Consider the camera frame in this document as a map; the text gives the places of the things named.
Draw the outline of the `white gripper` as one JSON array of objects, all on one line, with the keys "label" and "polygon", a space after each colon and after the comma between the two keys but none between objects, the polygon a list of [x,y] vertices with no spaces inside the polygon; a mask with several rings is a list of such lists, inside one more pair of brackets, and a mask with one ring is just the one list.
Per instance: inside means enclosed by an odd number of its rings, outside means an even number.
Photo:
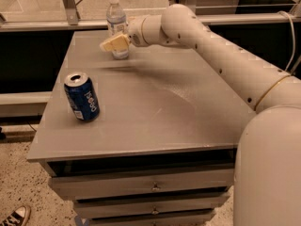
[{"label": "white gripper", "polygon": [[104,52],[122,51],[129,48],[130,41],[136,47],[146,47],[143,37],[143,23],[146,16],[131,17],[128,22],[128,36],[122,32],[115,34],[100,44]]}]

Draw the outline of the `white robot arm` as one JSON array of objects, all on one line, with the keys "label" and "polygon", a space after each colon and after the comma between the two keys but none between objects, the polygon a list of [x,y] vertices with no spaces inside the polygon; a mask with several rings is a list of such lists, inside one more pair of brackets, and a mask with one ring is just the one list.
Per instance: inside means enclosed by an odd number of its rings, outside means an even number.
[{"label": "white robot arm", "polygon": [[153,44],[194,49],[256,113],[238,144],[233,226],[301,226],[301,81],[216,35],[181,4],[133,18],[101,48]]}]

